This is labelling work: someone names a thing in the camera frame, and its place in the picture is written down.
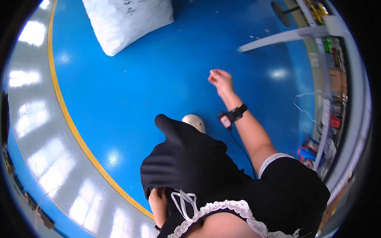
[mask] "hand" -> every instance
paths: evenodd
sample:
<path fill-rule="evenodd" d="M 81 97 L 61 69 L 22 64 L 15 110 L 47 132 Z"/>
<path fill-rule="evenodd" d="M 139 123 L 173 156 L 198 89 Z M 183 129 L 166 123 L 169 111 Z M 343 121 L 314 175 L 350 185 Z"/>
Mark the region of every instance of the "hand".
<path fill-rule="evenodd" d="M 161 228 L 168 218 L 168 199 L 165 188 L 154 188 L 148 197 L 156 225 Z"/>
<path fill-rule="evenodd" d="M 217 88 L 218 96 L 223 97 L 233 93 L 233 77 L 221 69 L 212 69 L 209 71 L 208 81 Z"/>

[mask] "black wrist strap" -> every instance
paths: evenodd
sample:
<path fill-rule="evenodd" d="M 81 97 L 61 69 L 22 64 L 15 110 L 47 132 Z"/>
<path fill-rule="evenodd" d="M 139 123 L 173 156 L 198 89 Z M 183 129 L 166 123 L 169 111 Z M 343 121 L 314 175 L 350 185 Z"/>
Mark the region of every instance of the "black wrist strap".
<path fill-rule="evenodd" d="M 227 117 L 229 118 L 230 122 L 233 123 L 240 119 L 243 115 L 243 113 L 247 110 L 247 106 L 245 104 L 242 104 L 240 107 L 236 107 L 235 109 L 231 110 Z"/>

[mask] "white wire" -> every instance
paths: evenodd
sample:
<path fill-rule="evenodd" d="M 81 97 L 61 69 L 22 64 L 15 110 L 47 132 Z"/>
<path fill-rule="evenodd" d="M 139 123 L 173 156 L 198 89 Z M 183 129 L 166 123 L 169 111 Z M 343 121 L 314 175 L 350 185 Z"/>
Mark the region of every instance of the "white wire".
<path fill-rule="evenodd" d="M 60 184 L 58 185 L 57 187 L 53 188 L 52 190 L 50 190 L 49 192 L 47 192 L 42 198 L 41 200 L 38 202 L 38 205 L 36 207 L 36 209 L 34 210 L 34 213 L 35 213 L 35 216 L 34 216 L 34 229 L 37 231 L 37 219 L 39 218 L 40 221 L 43 223 L 43 220 L 42 220 L 42 215 L 40 215 L 38 213 L 38 209 L 40 208 L 40 205 L 41 205 L 41 202 L 42 200 L 51 192 L 51 191 L 54 191 L 56 190 L 57 188 L 61 187 L 63 184 Z"/>
<path fill-rule="evenodd" d="M 312 92 L 312 93 L 302 93 L 302 94 L 299 94 L 299 95 L 296 95 L 295 97 L 303 97 L 304 95 L 314 95 L 315 92 Z"/>
<path fill-rule="evenodd" d="M 302 94 L 296 95 L 295 97 L 303 97 L 304 95 L 313 95 L 313 94 L 315 94 L 315 92 L 312 92 L 312 93 L 302 93 Z M 311 121 L 316 122 L 316 123 L 320 126 L 320 123 L 317 122 L 317 121 L 315 121 L 314 119 L 312 119 L 311 115 L 310 115 L 306 110 L 302 110 L 302 109 L 300 109 L 300 107 L 298 107 L 298 105 L 296 105 L 295 103 L 294 103 L 294 105 L 295 105 L 301 112 L 305 112 L 305 113 L 307 113 L 307 115 L 310 117 Z"/>

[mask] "black dress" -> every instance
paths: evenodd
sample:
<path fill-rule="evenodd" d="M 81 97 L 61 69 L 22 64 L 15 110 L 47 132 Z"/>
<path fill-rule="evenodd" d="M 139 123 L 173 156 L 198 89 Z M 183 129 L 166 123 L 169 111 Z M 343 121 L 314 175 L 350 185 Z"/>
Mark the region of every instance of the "black dress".
<path fill-rule="evenodd" d="M 278 153 L 253 180 L 226 154 L 224 142 L 162 114 L 155 124 L 166 139 L 144 159 L 140 172 L 146 199 L 153 188 L 168 188 L 169 218 L 159 238 L 184 237 L 217 212 L 236 215 L 262 237 L 315 237 L 330 193 L 313 170 Z"/>

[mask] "black sleeve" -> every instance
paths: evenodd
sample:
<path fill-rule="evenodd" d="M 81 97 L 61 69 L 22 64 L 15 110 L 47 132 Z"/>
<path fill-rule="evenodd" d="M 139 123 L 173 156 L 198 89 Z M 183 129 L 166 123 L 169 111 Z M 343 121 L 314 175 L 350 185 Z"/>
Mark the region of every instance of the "black sleeve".
<path fill-rule="evenodd" d="M 261 180 L 272 187 L 295 194 L 319 210 L 325 209 L 330 192 L 312 169 L 290 157 L 282 157 L 271 162 L 264 169 Z"/>

